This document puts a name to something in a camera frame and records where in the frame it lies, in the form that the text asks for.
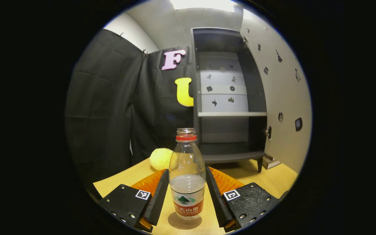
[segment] book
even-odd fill
[[[272,167],[275,167],[277,165],[281,164],[280,161],[273,158],[273,160],[268,159],[267,157],[263,157],[262,165],[265,169],[270,169]]]

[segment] ceiling light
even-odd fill
[[[175,10],[190,8],[219,9],[234,13],[234,2],[230,0],[170,0]]]

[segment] plastic water bottle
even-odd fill
[[[206,171],[195,141],[194,128],[178,128],[169,162],[169,184],[176,214],[185,220],[200,217],[204,205]]]

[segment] red bottle cap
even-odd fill
[[[185,135],[177,135],[176,140],[179,141],[193,141],[197,139],[197,135],[192,134],[185,134]]]

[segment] bottle label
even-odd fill
[[[190,194],[182,194],[171,188],[176,212],[182,216],[198,215],[203,210],[204,190],[205,187]]]

